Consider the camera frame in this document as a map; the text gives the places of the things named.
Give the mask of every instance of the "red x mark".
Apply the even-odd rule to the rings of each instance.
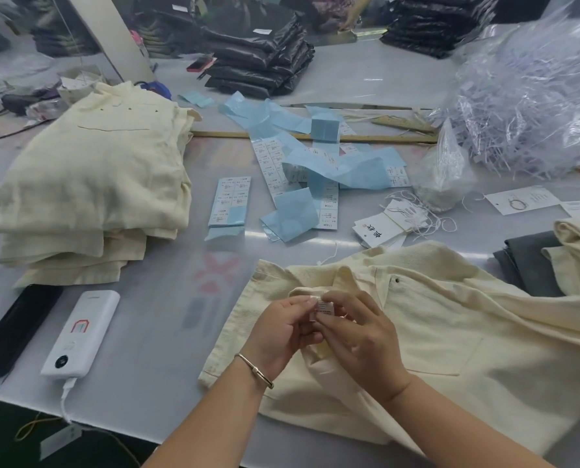
[[[225,284],[232,284],[236,275],[234,269],[240,265],[240,258],[230,253],[228,259],[222,259],[227,253],[206,253],[203,255],[204,269],[194,275],[199,283],[199,290],[205,294],[218,294],[223,291]]]

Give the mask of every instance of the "red phone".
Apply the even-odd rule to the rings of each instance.
[[[211,55],[202,55],[200,58],[195,60],[191,65],[186,67],[187,72],[201,72],[206,69],[212,62],[214,62],[214,57]]]

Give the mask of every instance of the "cream garment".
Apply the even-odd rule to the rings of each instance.
[[[208,387],[216,381],[271,301],[330,289],[370,293],[397,326],[408,370],[534,452],[546,451],[580,418],[580,297],[531,297],[432,241],[390,253],[375,248],[319,267],[260,261],[200,381]],[[418,450],[317,347],[294,355],[260,412]]]
[[[131,82],[99,84],[30,141],[0,187],[0,263],[30,268],[16,286],[114,282],[143,259],[147,235],[175,239],[200,119]]]
[[[557,220],[555,235],[563,246],[544,248],[557,284],[567,296],[580,296],[580,220]]]

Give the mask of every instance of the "bangle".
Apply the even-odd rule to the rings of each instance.
[[[253,374],[255,374],[257,377],[259,377],[260,379],[262,379],[262,381],[264,381],[266,383],[266,385],[268,386],[269,389],[272,389],[275,385],[272,383],[272,381],[270,379],[268,379],[267,377],[264,376],[264,373],[261,372],[259,369],[256,368],[256,366],[250,362],[248,359],[246,359],[244,356],[242,356],[240,353],[236,353],[234,355],[234,358],[236,356],[239,356],[245,363],[247,363],[247,365],[249,366],[249,368],[251,368],[251,372]]]

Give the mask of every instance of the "folded gray garment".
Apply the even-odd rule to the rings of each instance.
[[[563,297],[551,261],[542,248],[561,246],[554,231],[520,236],[505,241],[505,249],[496,251],[500,269],[509,284],[535,297]]]

